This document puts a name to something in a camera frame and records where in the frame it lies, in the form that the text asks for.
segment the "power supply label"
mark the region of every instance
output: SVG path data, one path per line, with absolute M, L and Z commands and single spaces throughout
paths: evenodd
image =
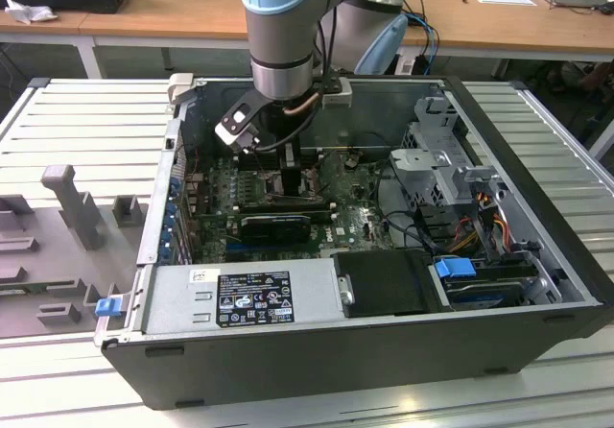
M 290 272 L 221 274 L 216 323 L 220 327 L 295 321 Z

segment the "floor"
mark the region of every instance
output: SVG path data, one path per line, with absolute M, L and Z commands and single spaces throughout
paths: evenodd
M 77 50 L 70 46 L 5 44 L 4 49 L 16 68 L 0 56 L 0 119 L 9 111 L 13 100 L 33 77 L 85 78 Z M 98 48 L 109 78 L 168 78 L 162 56 L 156 48 Z M 249 54 L 244 50 L 172 49 L 173 72 L 191 72 L 199 76 L 245 76 L 249 74 Z M 491 81 L 494 59 L 437 58 L 434 75 L 455 75 L 465 81 Z M 542 65 L 535 60 L 514 60 L 506 79 L 526 81 Z M 544 84 L 535 95 L 553 115 L 578 134 L 587 118 L 599 109 L 599 101 L 587 100 L 579 91 L 552 94 Z M 608 155 L 604 164 L 614 163 Z

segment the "wooden desk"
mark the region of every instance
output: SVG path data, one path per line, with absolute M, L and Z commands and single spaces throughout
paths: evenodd
M 418 0 L 408 1 L 420 11 Z M 536 7 L 467 1 L 424 0 L 441 36 L 440 56 L 609 61 L 614 55 L 614 17 L 549 10 L 544 0 L 532 0 Z M 0 41 L 74 45 L 90 78 L 104 75 L 96 46 L 248 47 L 241 0 L 126 0 L 116 14 L 60 12 L 59 21 L 30 26 L 0 16 Z M 403 53 L 416 54 L 424 42 L 421 29 L 408 30 Z
M 606 54 L 607 59 L 614 56 L 614 17 L 550 9 L 546 0 L 532 0 L 536 6 L 467 1 L 424 0 L 429 22 L 441 36 L 442 55 L 465 55 L 462 50 L 471 49 L 475 57 L 491 57 L 493 51 L 497 57 L 501 52 L 511 57 L 524 53 L 525 59 L 572 59 L 570 55 L 574 54 Z M 419 0 L 408 3 L 420 12 Z M 404 44 L 423 43 L 421 29 L 407 32 Z

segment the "blue tab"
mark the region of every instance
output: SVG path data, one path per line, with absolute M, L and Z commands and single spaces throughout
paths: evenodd
M 442 258 L 435 264 L 439 277 L 473 277 L 476 269 L 468 258 Z
M 120 298 L 101 298 L 96 303 L 96 316 L 122 316 L 122 300 Z

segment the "red wire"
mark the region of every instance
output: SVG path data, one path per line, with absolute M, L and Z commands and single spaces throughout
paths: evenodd
M 469 217 L 465 217 L 464 219 L 461 219 L 459 221 L 459 224 L 457 225 L 457 229 L 454 231 L 454 242 L 455 243 L 459 240 L 459 237 L 461 236 L 461 234 L 460 234 L 461 225 L 466 223 L 466 222 L 471 222 L 471 219 Z

